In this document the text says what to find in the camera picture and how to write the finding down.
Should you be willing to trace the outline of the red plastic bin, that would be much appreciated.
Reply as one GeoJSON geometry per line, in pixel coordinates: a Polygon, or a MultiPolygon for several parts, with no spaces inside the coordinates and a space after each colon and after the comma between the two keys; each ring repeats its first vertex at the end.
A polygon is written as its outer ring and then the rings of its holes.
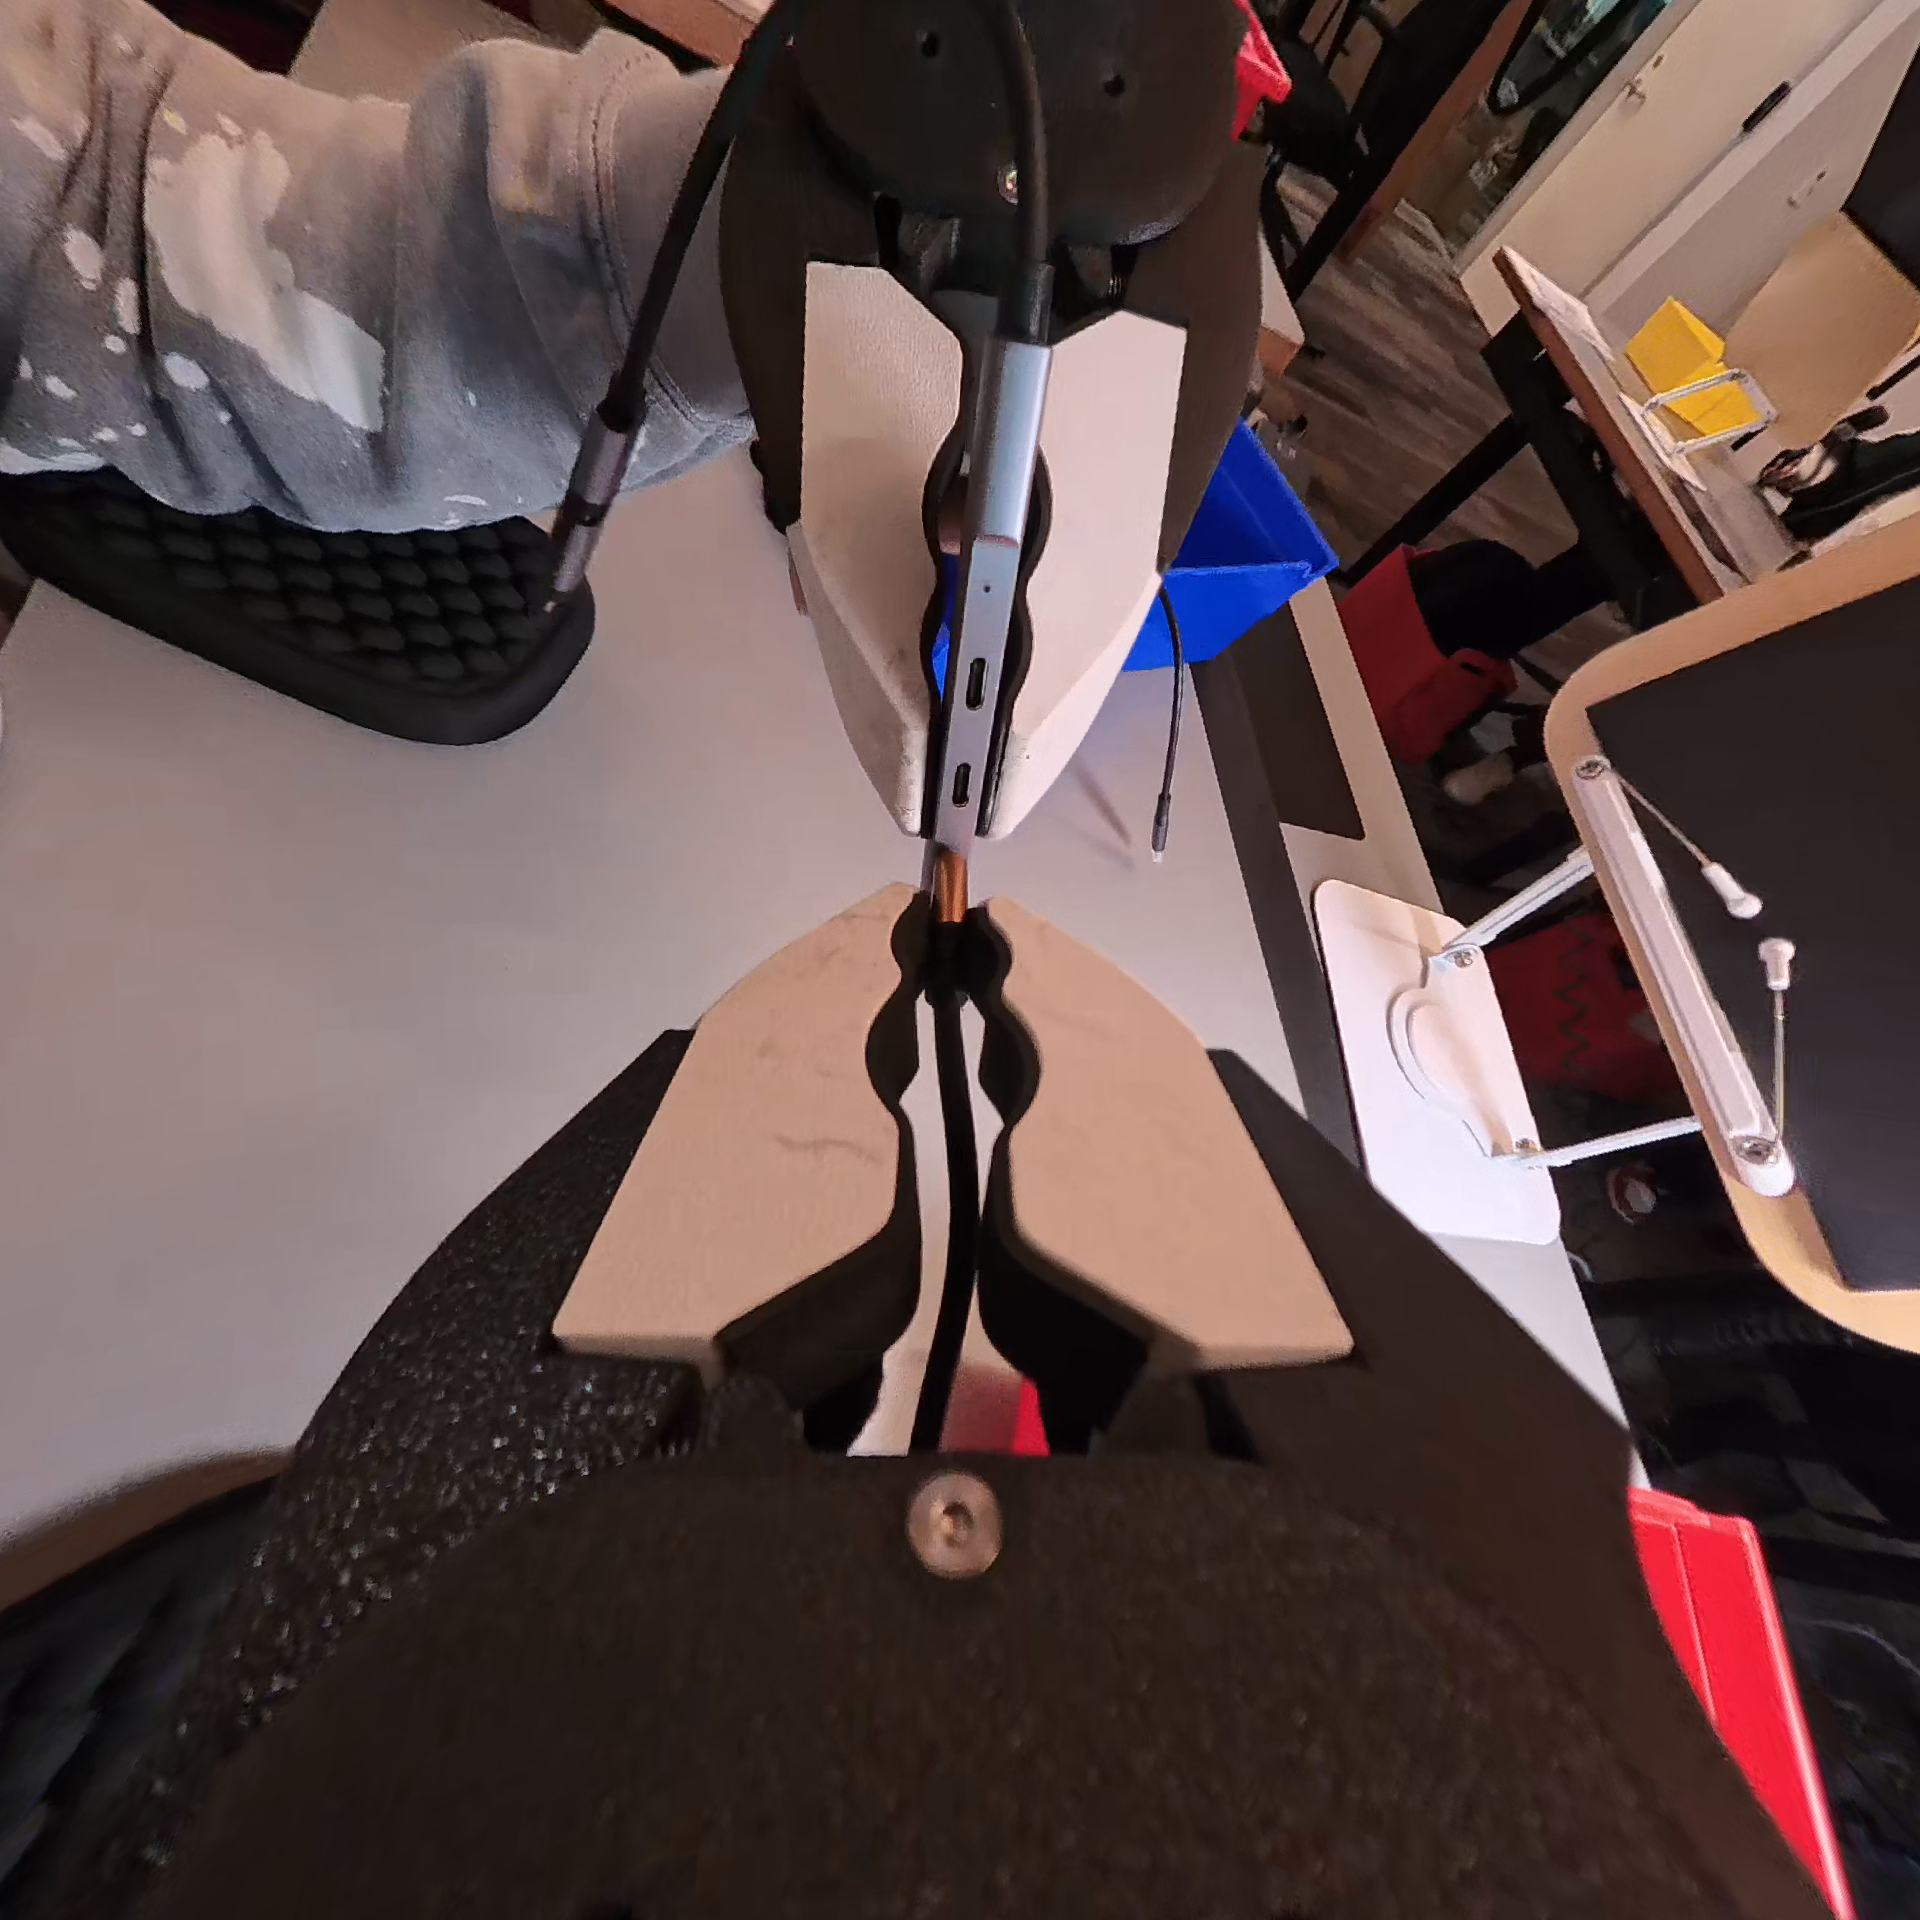
{"type": "Polygon", "coordinates": [[[1627,1490],[1526,1337],[1220,1384],[1243,1457],[990,1454],[1040,1620],[1000,1760],[1068,1913],[1850,1918],[1748,1528],[1627,1490]]]}

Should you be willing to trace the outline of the person's left forearm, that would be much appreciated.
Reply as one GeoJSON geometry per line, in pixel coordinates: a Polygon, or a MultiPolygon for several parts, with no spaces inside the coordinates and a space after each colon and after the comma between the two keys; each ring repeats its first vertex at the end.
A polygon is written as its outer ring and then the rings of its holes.
{"type": "Polygon", "coordinates": [[[724,74],[494,37],[411,104],[3,7],[3,474],[318,531],[543,515],[724,74]]]}

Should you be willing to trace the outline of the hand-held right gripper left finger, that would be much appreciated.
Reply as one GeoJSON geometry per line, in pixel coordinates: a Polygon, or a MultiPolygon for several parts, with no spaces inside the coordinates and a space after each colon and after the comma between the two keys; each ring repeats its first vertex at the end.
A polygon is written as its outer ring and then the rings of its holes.
{"type": "Polygon", "coordinates": [[[923,1283],[903,1088],[923,894],[890,884],[697,1020],[553,1335],[707,1380],[863,1380],[923,1283]]]}

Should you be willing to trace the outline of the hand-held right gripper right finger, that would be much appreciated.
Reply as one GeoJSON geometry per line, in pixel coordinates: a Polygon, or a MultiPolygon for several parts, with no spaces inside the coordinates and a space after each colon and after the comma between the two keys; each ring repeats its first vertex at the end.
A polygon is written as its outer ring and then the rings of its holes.
{"type": "Polygon", "coordinates": [[[981,913],[1034,1057],[1003,1123],[1017,1255],[1144,1347],[1150,1374],[1344,1361],[1356,1337],[1187,1020],[1010,898],[981,913]]]}

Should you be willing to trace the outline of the dark-legged wooden table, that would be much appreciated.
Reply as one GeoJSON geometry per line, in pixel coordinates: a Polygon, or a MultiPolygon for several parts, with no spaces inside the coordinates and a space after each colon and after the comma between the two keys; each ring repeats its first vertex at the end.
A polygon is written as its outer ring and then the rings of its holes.
{"type": "Polygon", "coordinates": [[[1600,330],[1596,311],[1514,248],[1498,248],[1514,317],[1486,364],[1603,600],[1646,630],[1714,603],[1844,541],[1793,534],[1760,464],[1784,451],[1774,420],[1697,434],[1600,330]]]}

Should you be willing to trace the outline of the cardboard sheet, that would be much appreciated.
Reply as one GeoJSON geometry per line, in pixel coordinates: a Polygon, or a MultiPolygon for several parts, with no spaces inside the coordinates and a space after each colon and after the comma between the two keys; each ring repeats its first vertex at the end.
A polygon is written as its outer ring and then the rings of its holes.
{"type": "Polygon", "coordinates": [[[1790,447],[1821,440],[1918,340],[1918,284],[1838,211],[1813,227],[1724,345],[1774,407],[1773,431],[1790,447]]]}

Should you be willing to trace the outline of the grey usb hub with cable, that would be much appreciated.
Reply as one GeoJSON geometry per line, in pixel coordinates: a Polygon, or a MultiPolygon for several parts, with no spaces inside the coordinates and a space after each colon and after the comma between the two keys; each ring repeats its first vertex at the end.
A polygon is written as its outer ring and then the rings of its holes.
{"type": "MultiPolygon", "coordinates": [[[[543,603],[543,618],[553,625],[571,613],[606,517],[624,491],[650,413],[647,371],[713,185],[808,11],[811,4],[768,4],[734,58],[686,164],[624,355],[604,400],[588,414],[556,515],[553,577],[543,603]]],[[[973,11],[994,55],[1014,137],[1014,243],[998,295],[998,317],[987,350],[978,355],[974,400],[963,410],[968,497],[957,595],[950,618],[946,684],[931,718],[934,761],[923,804],[923,885],[961,875],[974,841],[987,833],[1003,768],[1003,740],[1014,700],[1007,691],[1007,670],[1021,608],[1027,520],[1040,470],[1043,398],[1053,375],[1046,343],[1053,210],[1040,74],[1014,4],[974,4],[973,11]]]]}

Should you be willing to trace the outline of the blue plastic bin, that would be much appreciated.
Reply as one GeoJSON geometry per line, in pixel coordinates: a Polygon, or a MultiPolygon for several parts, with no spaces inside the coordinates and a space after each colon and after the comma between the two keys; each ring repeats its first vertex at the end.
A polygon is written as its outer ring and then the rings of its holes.
{"type": "Polygon", "coordinates": [[[1157,597],[1121,677],[1161,673],[1174,660],[1161,613],[1164,588],[1180,620],[1187,660],[1213,660],[1310,583],[1324,580],[1331,571],[1331,548],[1257,440],[1234,430],[1204,483],[1204,503],[1188,531],[1161,567],[1157,597]]]}

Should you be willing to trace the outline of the yellow box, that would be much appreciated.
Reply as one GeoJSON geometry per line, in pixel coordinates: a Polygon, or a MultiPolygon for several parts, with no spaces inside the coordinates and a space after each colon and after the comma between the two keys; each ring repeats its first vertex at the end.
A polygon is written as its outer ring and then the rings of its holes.
{"type": "Polygon", "coordinates": [[[1777,410],[1748,371],[1724,367],[1646,398],[1644,417],[1658,423],[1674,444],[1726,447],[1770,430],[1777,420],[1777,410]]]}
{"type": "Polygon", "coordinates": [[[1726,371],[1724,337],[1674,297],[1631,331],[1624,358],[1650,398],[1691,390],[1726,371]]]}

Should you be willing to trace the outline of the red bag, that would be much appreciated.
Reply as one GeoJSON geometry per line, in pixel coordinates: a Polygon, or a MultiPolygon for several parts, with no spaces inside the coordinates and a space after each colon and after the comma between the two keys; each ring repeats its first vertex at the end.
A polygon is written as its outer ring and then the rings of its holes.
{"type": "Polygon", "coordinates": [[[1414,545],[1396,545],[1341,600],[1337,618],[1386,751],[1426,763],[1454,733],[1517,691],[1517,670],[1473,647],[1446,655],[1421,613],[1414,545]]]}

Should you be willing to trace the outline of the black textured wrist pad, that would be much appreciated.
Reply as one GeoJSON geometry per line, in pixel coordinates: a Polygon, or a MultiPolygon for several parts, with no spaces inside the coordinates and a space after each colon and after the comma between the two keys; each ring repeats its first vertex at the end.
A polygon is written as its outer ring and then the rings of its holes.
{"type": "Polygon", "coordinates": [[[41,1918],[131,1777],[258,1543],[278,1480],[203,1501],[3,1608],[3,1914],[41,1918]]]}
{"type": "Polygon", "coordinates": [[[267,510],[188,515],[116,471],[3,481],[34,580],[364,733],[483,747],[530,725],[588,653],[593,588],[548,605],[530,517],[324,531],[267,510]]]}

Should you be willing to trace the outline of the white board stand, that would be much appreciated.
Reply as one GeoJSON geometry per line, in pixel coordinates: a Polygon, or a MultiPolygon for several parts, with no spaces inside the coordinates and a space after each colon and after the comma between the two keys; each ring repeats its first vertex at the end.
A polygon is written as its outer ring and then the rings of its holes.
{"type": "Polygon", "coordinates": [[[1313,923],[1364,1173],[1433,1237],[1556,1244],[1556,1173],[1688,1138],[1706,1140],[1738,1193],[1774,1203],[1798,1190],[1784,1104],[1793,945],[1780,937],[1760,944],[1774,1013],[1773,1088],[1763,1091],[1658,854],[1684,853],[1718,910],[1746,933],[1757,933],[1763,900],[1646,800],[1613,757],[1576,763],[1571,823],[1576,853],[1476,923],[1356,881],[1331,878],[1314,888],[1313,923]],[[1688,1108],[1603,1140],[1546,1145],[1501,1010],[1493,950],[1591,881],[1613,885],[1630,967],[1688,1108]]]}

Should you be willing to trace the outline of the black board with wooden edge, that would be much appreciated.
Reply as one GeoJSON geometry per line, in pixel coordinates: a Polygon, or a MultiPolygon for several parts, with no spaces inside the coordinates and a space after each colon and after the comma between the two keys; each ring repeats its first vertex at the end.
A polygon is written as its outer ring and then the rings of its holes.
{"type": "Polygon", "coordinates": [[[1918,1355],[1918,520],[1607,648],[1543,744],[1751,1255],[1918,1355]]]}

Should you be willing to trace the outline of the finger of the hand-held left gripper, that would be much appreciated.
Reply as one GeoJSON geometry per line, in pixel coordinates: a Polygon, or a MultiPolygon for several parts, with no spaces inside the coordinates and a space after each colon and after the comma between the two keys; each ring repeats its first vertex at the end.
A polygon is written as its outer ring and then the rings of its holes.
{"type": "Polygon", "coordinates": [[[1116,311],[1050,355],[1040,457],[1050,530],[1027,580],[1031,648],[990,835],[1011,835],[1068,768],[1164,577],[1167,474],[1187,330],[1116,311]]]}
{"type": "Polygon", "coordinates": [[[957,425],[963,345],[878,265],[803,270],[800,517],[788,560],[828,691],[883,813],[923,837],[941,587],[927,478],[957,425]]]}

